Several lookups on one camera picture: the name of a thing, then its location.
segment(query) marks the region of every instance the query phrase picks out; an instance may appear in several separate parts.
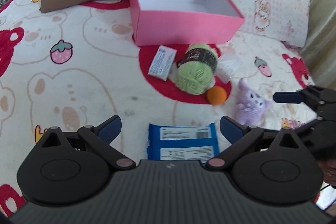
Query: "bed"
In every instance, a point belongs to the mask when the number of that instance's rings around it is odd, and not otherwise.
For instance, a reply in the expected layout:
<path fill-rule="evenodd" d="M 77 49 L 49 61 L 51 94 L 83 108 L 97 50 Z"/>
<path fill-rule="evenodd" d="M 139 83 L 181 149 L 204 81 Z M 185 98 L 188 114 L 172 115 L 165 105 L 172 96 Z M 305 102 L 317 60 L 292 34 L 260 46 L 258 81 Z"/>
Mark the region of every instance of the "bed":
<path fill-rule="evenodd" d="M 119 115 L 121 134 L 111 143 L 136 162 L 147 158 L 148 123 L 206 126 L 216 123 L 220 150 L 230 143 L 219 131 L 223 115 L 234 116 L 237 84 L 247 84 L 271 101 L 276 91 L 313 84 L 300 55 L 284 43 L 238 31 L 212 45 L 218 54 L 242 57 L 229 83 L 214 85 L 229 94 L 220 106 L 147 76 L 157 46 L 137 47 L 127 0 L 96 0 L 42 14 L 40 0 L 11 0 L 0 10 L 4 46 L 0 58 L 0 209 L 11 215 L 24 204 L 16 172 L 50 126 L 74 131 Z M 176 45 L 182 56 L 186 45 Z M 267 67 L 267 72 L 258 64 Z M 280 129 L 312 120 L 305 105 L 275 104 L 258 126 Z"/>

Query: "orange ball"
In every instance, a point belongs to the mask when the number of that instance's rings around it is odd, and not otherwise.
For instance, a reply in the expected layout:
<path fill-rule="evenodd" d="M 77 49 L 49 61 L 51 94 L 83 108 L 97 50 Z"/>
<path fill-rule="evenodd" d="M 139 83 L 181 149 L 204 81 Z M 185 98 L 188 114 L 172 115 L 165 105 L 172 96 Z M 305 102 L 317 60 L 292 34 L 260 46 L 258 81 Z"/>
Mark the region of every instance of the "orange ball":
<path fill-rule="evenodd" d="M 210 104 L 216 106 L 226 101 L 227 93 L 221 86 L 213 86 L 207 90 L 206 97 Z"/>

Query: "open box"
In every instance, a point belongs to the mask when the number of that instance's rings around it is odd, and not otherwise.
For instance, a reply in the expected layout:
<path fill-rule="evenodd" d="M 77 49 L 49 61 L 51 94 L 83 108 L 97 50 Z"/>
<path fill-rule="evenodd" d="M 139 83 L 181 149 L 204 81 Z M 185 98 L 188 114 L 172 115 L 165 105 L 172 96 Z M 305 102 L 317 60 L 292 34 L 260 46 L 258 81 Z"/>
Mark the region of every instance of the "open box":
<path fill-rule="evenodd" d="M 229 41 L 244 22 L 231 0 L 130 0 L 138 46 Z"/>

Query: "purple plush toy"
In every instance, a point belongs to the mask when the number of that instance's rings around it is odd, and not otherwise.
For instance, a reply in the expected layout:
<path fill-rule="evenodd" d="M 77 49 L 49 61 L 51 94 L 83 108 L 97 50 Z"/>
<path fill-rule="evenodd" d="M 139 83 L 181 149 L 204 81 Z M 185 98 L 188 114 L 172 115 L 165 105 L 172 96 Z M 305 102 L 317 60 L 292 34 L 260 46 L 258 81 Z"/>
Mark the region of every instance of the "purple plush toy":
<path fill-rule="evenodd" d="M 243 78 L 239 80 L 238 88 L 240 95 L 235 120 L 244 126 L 255 125 L 264 111 L 271 106 L 271 102 L 264 100 L 258 93 L 250 89 Z"/>

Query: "gray ribbed surface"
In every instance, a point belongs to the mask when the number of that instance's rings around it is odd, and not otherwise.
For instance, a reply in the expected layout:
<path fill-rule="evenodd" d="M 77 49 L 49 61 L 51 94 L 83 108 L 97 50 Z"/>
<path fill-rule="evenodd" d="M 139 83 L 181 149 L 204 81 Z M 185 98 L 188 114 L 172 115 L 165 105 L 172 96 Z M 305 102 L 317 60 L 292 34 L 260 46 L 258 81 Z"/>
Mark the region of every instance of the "gray ribbed surface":
<path fill-rule="evenodd" d="M 141 161 L 118 172 L 106 189 L 84 203 L 46 208 L 29 203 L 15 224 L 326 224 L 314 204 L 273 208 L 250 201 L 224 173 L 197 161 Z"/>

